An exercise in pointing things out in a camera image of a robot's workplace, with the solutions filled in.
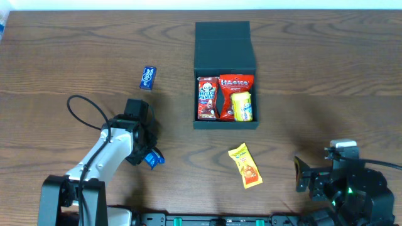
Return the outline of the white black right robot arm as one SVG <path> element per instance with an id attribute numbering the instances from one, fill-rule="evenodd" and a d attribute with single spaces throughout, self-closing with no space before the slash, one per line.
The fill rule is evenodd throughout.
<path id="1" fill-rule="evenodd" d="M 394 195 L 380 171 L 369 169 L 370 159 L 359 157 L 356 145 L 332 144 L 325 149 L 331 167 L 311 168 L 295 157 L 296 191 L 309 190 L 313 201 L 330 208 L 300 217 L 298 225 L 394 225 Z"/>

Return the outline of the red Hacks candy bag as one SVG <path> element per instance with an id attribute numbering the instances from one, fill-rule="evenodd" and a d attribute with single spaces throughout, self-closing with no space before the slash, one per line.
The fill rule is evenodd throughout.
<path id="1" fill-rule="evenodd" d="M 219 85 L 224 96 L 224 103 L 220 113 L 221 121 L 234 121 L 231 95 L 236 92 L 250 91 L 254 83 L 254 75 L 223 74 L 219 76 Z"/>

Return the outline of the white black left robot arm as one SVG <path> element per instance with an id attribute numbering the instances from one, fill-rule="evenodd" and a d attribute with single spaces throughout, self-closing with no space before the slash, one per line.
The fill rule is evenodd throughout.
<path id="1" fill-rule="evenodd" d="M 119 114 L 102 126 L 84 159 L 41 187 L 38 225 L 139 225 L 134 213 L 106 203 L 106 186 L 123 161 L 140 164 L 156 145 L 146 116 Z"/>

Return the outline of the red Hello Panda box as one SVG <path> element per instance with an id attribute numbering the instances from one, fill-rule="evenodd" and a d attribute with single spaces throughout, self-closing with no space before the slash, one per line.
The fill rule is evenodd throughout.
<path id="1" fill-rule="evenodd" d="M 219 89 L 218 77 L 198 78 L 198 120 L 217 120 L 217 93 Z"/>

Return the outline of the blue cookie packet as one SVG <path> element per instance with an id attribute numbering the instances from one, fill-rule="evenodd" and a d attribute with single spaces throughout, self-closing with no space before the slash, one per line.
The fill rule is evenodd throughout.
<path id="1" fill-rule="evenodd" d="M 157 165 L 164 164 L 165 158 L 158 148 L 153 148 L 150 153 L 144 158 L 145 162 L 153 170 Z"/>

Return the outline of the yellow Mentos candy bottle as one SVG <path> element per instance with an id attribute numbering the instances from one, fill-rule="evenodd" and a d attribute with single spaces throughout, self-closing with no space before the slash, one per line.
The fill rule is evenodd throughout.
<path id="1" fill-rule="evenodd" d="M 248 91 L 233 93 L 231 101 L 235 121 L 249 122 L 253 120 L 251 94 Z"/>

